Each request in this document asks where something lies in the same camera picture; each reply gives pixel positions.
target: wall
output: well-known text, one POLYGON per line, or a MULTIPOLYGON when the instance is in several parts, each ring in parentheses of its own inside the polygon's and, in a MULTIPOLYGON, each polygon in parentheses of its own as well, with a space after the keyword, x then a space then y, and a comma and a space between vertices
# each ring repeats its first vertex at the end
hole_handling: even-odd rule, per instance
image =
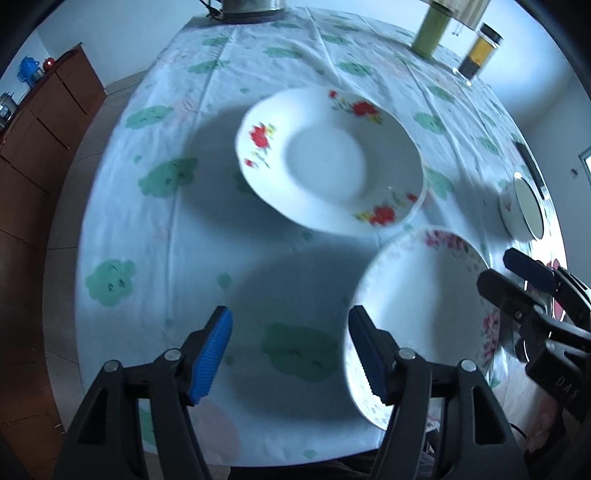
POLYGON ((591 145, 591 100, 579 80, 522 133, 554 201, 569 270, 591 284, 591 185, 579 154, 591 145), (579 172, 576 178, 570 169, 579 172))
MULTIPOLYGON (((419 28, 428 8, 419 0, 288 0, 288 4, 366 15, 411 31, 419 28)), ((38 31, 55 57, 83 42, 99 78, 108 85, 147 69, 189 18, 205 12, 197 0, 66 0, 38 31)), ((505 41, 483 71, 483 80, 516 122, 527 125, 564 88, 568 63, 543 28, 514 0, 492 0, 484 21, 505 41)), ((442 43, 463 56, 474 33, 464 27, 455 36, 457 23, 453 23, 442 43)))
POLYGON ((18 50, 16 56, 12 59, 12 62, 10 62, 10 65, 4 72, 4 75, 0 78, 0 94, 4 92, 14 92, 12 98, 14 98, 17 103, 29 90, 29 86, 17 78, 21 60, 27 56, 33 57, 40 65, 42 65, 43 61, 50 56, 45 45, 41 41, 37 30, 33 31, 18 50))

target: glass jar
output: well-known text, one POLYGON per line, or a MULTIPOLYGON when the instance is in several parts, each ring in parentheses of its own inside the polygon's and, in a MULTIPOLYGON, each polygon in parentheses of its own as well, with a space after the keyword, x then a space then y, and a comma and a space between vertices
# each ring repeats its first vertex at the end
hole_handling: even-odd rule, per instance
POLYGON ((417 55, 430 59, 452 16, 453 12, 447 7, 437 2, 431 2, 429 11, 425 15, 423 24, 410 49, 417 55))
POLYGON ((480 30, 477 32, 478 37, 472 45, 472 48, 466 55, 466 58, 460 63, 460 66, 453 69, 455 73, 461 74, 468 84, 481 68, 488 62, 493 52, 499 48, 503 38, 495 32, 491 27, 482 24, 480 30))

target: table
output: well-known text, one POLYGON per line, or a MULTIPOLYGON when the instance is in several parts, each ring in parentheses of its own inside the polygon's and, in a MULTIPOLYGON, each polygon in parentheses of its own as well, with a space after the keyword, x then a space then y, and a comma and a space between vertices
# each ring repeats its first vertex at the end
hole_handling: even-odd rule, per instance
MULTIPOLYGON (((511 117, 487 85, 452 74, 456 55, 438 47, 424 61, 410 52, 412 37, 309 8, 260 25, 195 18, 174 37, 113 130, 87 206, 76 280, 85 389, 108 359, 151 362, 224 304, 234 333, 210 395, 190 410, 209 463, 288 465, 379 446, 383 431, 349 399, 340 344, 352 293, 394 232, 308 231, 253 194, 234 153, 245 112, 288 87, 350 90, 402 122, 430 187, 404 229, 451 228, 502 272, 510 246, 566 264, 550 200, 548 233, 533 246, 514 242, 502 223, 501 187, 515 171, 531 178, 511 117), (286 374, 268 345, 315 350, 286 374), (320 373, 310 369, 317 356, 320 373)), ((499 348, 489 381, 510 367, 499 348)), ((144 447, 155 452, 145 404, 141 419, 144 447)))

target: plate with red flowers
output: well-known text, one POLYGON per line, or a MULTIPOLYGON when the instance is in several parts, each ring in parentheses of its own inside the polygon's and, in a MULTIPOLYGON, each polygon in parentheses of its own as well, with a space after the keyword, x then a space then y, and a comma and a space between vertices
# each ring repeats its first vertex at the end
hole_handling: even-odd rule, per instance
MULTIPOLYGON (((476 287, 487 269, 474 246, 442 227, 396 235, 370 263, 353 296, 374 325, 387 330, 399 347, 429 362, 457 365, 473 360, 486 374, 499 341, 499 309, 476 287)), ((345 374, 359 411, 386 429, 392 407, 372 394, 347 329, 345 374)), ((439 428, 441 399, 431 399, 427 431, 439 428)))
POLYGON ((318 231, 363 235, 400 225, 427 192, 404 126, 354 93, 311 87, 266 98, 245 115, 235 147, 255 193, 318 231))

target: green container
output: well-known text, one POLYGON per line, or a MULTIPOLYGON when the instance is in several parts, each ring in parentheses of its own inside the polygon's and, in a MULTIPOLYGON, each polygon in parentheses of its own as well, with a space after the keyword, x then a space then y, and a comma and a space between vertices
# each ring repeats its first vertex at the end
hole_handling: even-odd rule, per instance
POLYGON ((410 49, 417 55, 430 59, 435 51, 447 24, 452 19, 453 12, 447 7, 431 2, 429 11, 425 15, 423 24, 414 39, 410 49))

